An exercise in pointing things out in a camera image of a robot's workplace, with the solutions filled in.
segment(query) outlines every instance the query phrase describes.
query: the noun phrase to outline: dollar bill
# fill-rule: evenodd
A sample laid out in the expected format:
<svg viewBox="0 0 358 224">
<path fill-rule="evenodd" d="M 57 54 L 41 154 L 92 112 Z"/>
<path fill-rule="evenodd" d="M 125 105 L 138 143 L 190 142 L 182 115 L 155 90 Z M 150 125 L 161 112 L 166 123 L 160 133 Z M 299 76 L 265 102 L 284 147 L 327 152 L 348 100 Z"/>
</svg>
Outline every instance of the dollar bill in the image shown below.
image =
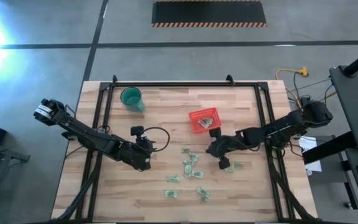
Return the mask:
<svg viewBox="0 0 358 224">
<path fill-rule="evenodd" d="M 205 122 L 203 119 L 197 121 L 197 123 L 199 123 L 203 128 L 207 129 L 210 124 L 208 124 L 207 122 Z"/>
<path fill-rule="evenodd" d="M 180 178 L 178 175 L 173 177 L 167 177 L 167 182 L 179 182 Z"/>
<path fill-rule="evenodd" d="M 183 164 L 184 164 L 184 165 L 194 166 L 194 163 L 195 163 L 195 162 L 196 162 L 196 161 L 194 161 L 193 159 L 187 159 L 187 160 L 183 161 Z"/>
<path fill-rule="evenodd" d="M 212 122 L 214 121 L 212 118 L 203 118 L 203 121 L 209 125 L 212 124 Z"/>
<path fill-rule="evenodd" d="M 241 168 L 244 168 L 244 165 L 243 163 L 241 162 L 237 162 L 237 161 L 234 161 L 234 169 L 241 169 Z"/>
<path fill-rule="evenodd" d="M 198 154 L 189 152 L 190 159 L 193 161 L 198 161 L 198 158 L 200 157 Z"/>
<path fill-rule="evenodd" d="M 189 147 L 183 147 L 183 148 L 181 149 L 181 153 L 189 153 L 189 152 L 190 152 Z"/>
<path fill-rule="evenodd" d="M 223 171 L 224 171 L 224 172 L 234 172 L 234 167 L 233 167 L 233 166 L 229 166 L 228 168 L 225 168 Z"/>
<path fill-rule="evenodd" d="M 176 190 L 165 190 L 164 192 L 165 197 L 177 198 L 178 192 Z"/>
<path fill-rule="evenodd" d="M 201 195 L 200 199 L 201 199 L 201 201 L 206 202 L 206 201 L 208 201 L 209 197 L 207 197 L 205 195 Z"/>
<path fill-rule="evenodd" d="M 204 178 L 204 172 L 203 171 L 191 171 L 191 176 L 202 179 L 202 178 Z"/>
<path fill-rule="evenodd" d="M 193 167 L 191 165 L 185 165 L 185 177 L 191 177 L 191 170 Z"/>
<path fill-rule="evenodd" d="M 209 196 L 211 195 L 210 192 L 202 189 L 200 186 L 198 186 L 197 192 L 200 194 L 200 199 L 202 201 L 207 201 L 209 199 Z"/>
</svg>

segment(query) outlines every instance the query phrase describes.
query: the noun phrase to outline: wooden table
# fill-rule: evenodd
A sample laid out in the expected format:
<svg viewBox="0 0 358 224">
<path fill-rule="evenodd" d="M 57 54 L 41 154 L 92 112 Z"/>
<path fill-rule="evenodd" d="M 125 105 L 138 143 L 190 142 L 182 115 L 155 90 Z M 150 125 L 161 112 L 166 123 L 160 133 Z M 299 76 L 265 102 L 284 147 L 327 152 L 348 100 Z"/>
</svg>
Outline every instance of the wooden table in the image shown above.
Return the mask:
<svg viewBox="0 0 358 224">
<path fill-rule="evenodd" d="M 89 126 L 93 121 L 99 83 L 85 82 L 81 91 L 76 117 Z M 268 86 L 276 119 L 287 115 L 290 107 L 283 82 L 268 81 Z M 208 132 L 194 134 L 188 118 L 189 112 L 216 107 L 223 134 L 234 135 L 235 130 L 260 126 L 253 88 L 141 87 L 139 89 L 145 105 L 143 113 L 126 110 L 119 99 L 123 89 L 114 88 L 109 120 L 111 133 L 134 141 L 134 137 L 130 136 L 131 126 L 159 126 L 170 133 L 171 141 L 166 150 L 152 155 L 152 168 L 144 172 L 104 156 L 94 222 L 277 221 L 263 145 L 258 152 L 236 151 L 227 154 L 231 161 L 242 162 L 244 168 L 233 173 L 224 172 L 219 170 L 218 160 L 205 153 L 211 142 Z M 265 101 L 264 111 L 269 121 Z M 159 130 L 152 130 L 148 135 L 157 142 L 157 148 L 161 148 L 167 140 L 165 133 Z M 68 152 L 78 146 L 77 142 L 71 142 Z M 182 162 L 188 159 L 188 155 L 181 153 L 183 146 L 200 155 L 194 170 L 203 171 L 204 179 L 184 178 Z M 85 157 L 86 149 L 80 149 L 66 159 L 53 218 L 62 214 L 78 193 Z M 287 150 L 284 161 L 292 192 L 306 210 L 316 217 L 303 160 Z M 165 180 L 173 175 L 179 175 L 180 182 Z M 197 186 L 211 192 L 209 201 L 200 201 Z M 178 198 L 165 198 L 164 190 L 177 190 Z M 280 197 L 286 215 L 282 192 Z"/>
</svg>

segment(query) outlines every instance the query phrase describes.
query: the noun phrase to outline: red plastic container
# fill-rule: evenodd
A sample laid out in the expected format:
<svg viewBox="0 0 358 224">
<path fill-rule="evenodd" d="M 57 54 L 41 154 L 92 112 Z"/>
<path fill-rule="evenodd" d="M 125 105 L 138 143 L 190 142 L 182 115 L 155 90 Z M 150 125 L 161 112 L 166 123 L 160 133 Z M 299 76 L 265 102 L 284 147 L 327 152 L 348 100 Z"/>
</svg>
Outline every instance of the red plastic container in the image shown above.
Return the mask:
<svg viewBox="0 0 358 224">
<path fill-rule="evenodd" d="M 204 131 L 208 131 L 210 129 L 218 128 L 220 127 L 221 120 L 219 119 L 218 112 L 216 111 L 216 108 L 208 108 L 205 110 L 200 111 L 194 111 L 189 113 L 191 128 L 193 128 L 194 133 L 201 133 Z M 197 121 L 203 119 L 203 118 L 211 118 L 213 119 L 212 124 L 208 128 L 202 127 Z"/>
</svg>

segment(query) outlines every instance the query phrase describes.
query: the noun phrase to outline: white paper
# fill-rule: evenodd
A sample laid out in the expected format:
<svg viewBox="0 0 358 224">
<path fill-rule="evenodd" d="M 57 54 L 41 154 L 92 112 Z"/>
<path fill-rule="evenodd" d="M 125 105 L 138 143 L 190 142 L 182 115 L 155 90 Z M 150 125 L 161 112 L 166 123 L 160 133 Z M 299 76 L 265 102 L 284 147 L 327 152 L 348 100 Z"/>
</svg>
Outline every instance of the white paper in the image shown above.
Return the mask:
<svg viewBox="0 0 358 224">
<path fill-rule="evenodd" d="M 317 146 L 316 138 L 302 136 L 301 138 L 299 138 L 299 146 L 302 147 L 306 152 Z M 305 167 L 308 170 L 321 172 L 320 161 L 312 162 L 308 165 L 305 165 Z"/>
</svg>

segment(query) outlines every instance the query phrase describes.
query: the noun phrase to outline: banknote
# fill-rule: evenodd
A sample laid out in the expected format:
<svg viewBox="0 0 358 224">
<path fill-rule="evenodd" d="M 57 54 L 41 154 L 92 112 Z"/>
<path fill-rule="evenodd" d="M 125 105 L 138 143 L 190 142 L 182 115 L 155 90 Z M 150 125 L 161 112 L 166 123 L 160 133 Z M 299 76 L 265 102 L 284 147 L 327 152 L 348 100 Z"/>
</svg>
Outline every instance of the banknote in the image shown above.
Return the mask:
<svg viewBox="0 0 358 224">
<path fill-rule="evenodd" d="M 210 192 L 202 189 L 200 186 L 198 186 L 197 192 L 200 194 L 202 201 L 207 201 L 209 199 L 209 196 L 211 195 Z"/>
<path fill-rule="evenodd" d="M 195 163 L 195 162 L 196 162 L 196 161 L 194 161 L 193 159 L 187 159 L 187 160 L 183 161 L 183 164 L 184 164 L 184 165 L 194 166 L 194 163 Z"/>
<path fill-rule="evenodd" d="M 189 147 L 183 147 L 183 148 L 181 149 L 181 153 L 189 153 L 189 152 L 190 152 Z"/>
<path fill-rule="evenodd" d="M 229 166 L 228 168 L 224 169 L 225 172 L 234 172 L 234 166 Z"/>
<path fill-rule="evenodd" d="M 234 168 L 235 169 L 241 169 L 241 168 L 244 168 L 244 165 L 243 165 L 243 163 L 241 163 L 241 162 L 237 162 L 237 161 L 234 161 Z"/>
<path fill-rule="evenodd" d="M 207 122 L 205 122 L 203 119 L 197 121 L 197 123 L 199 123 L 203 128 L 207 129 L 210 124 L 208 124 Z"/>
<path fill-rule="evenodd" d="M 185 177 L 191 177 L 191 170 L 192 170 L 192 166 L 191 165 L 185 165 Z"/>
<path fill-rule="evenodd" d="M 189 152 L 189 156 L 191 160 L 198 161 L 198 158 L 200 157 L 198 154 Z"/>
<path fill-rule="evenodd" d="M 178 175 L 173 177 L 167 177 L 167 182 L 179 182 L 180 178 Z"/>
<path fill-rule="evenodd" d="M 202 179 L 202 178 L 204 178 L 204 172 L 203 171 L 191 171 L 191 176 Z"/>
<path fill-rule="evenodd" d="M 176 190 L 165 190 L 165 197 L 177 198 L 178 192 Z"/>
<path fill-rule="evenodd" d="M 212 122 L 214 121 L 212 118 L 203 118 L 203 121 L 209 125 L 212 124 Z"/>
</svg>

